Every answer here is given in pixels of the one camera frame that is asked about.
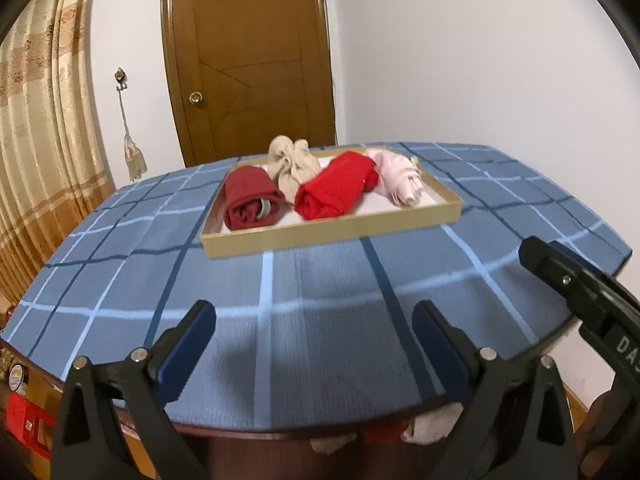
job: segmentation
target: patterned curtain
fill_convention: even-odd
[[[0,293],[17,303],[113,191],[85,59],[88,0],[31,0],[0,45]]]

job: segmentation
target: brown door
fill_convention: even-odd
[[[163,0],[163,38],[187,166],[334,144],[324,0]]]

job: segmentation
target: door knob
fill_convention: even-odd
[[[203,100],[204,100],[204,97],[202,97],[202,94],[200,92],[192,92],[191,95],[189,96],[189,102],[192,105],[197,105],[201,103]]]

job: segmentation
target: blue plaid tablecloth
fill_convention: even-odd
[[[209,260],[198,232],[235,160],[125,187],[64,241],[2,338],[54,376],[73,358],[125,358],[198,299],[218,326],[172,420],[275,430],[367,420],[443,393],[411,329],[434,301],[476,346],[509,358],[569,311],[517,257],[559,240],[606,272],[630,248],[579,200],[487,146],[399,143],[465,202],[453,225]]]

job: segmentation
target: clothing tag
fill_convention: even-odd
[[[267,200],[265,198],[261,198],[260,199],[260,203],[262,204],[262,209],[260,209],[260,213],[258,213],[258,216],[255,218],[256,220],[261,220],[262,218],[267,216],[269,214],[269,212],[271,211],[271,201],[270,200]]]

